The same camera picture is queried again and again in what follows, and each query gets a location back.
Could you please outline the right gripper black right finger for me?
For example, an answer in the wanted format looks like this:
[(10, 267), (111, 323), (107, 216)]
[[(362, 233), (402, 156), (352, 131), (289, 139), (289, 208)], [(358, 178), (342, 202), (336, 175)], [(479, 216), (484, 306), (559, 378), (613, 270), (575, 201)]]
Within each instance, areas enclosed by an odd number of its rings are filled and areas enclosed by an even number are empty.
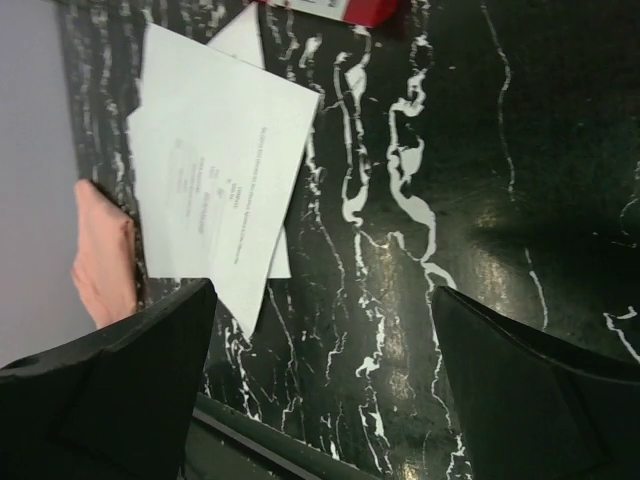
[(474, 478), (638, 478), (638, 366), (450, 287), (432, 314)]

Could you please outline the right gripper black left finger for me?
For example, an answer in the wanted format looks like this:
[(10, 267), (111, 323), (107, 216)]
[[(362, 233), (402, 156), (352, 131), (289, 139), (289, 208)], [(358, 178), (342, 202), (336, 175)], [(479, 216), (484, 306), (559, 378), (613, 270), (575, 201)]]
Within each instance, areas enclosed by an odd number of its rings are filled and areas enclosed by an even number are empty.
[(216, 304), (212, 283), (193, 281), (2, 367), (2, 478), (176, 478)]

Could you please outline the white printed top paper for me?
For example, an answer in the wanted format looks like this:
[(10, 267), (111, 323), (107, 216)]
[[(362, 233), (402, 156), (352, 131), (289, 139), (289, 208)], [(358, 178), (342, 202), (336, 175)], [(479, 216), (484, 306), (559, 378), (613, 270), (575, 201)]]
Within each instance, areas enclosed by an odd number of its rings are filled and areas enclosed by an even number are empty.
[(245, 336), (315, 116), (316, 92), (158, 25), (129, 116), (153, 278), (207, 278)]

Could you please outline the red plastic folder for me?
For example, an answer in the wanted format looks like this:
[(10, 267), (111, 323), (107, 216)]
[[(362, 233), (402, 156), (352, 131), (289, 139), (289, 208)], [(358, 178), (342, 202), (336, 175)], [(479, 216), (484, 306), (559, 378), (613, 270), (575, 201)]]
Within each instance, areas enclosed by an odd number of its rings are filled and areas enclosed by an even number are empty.
[(391, 17), (400, 0), (260, 0), (270, 6), (339, 21), (350, 25), (377, 27)]

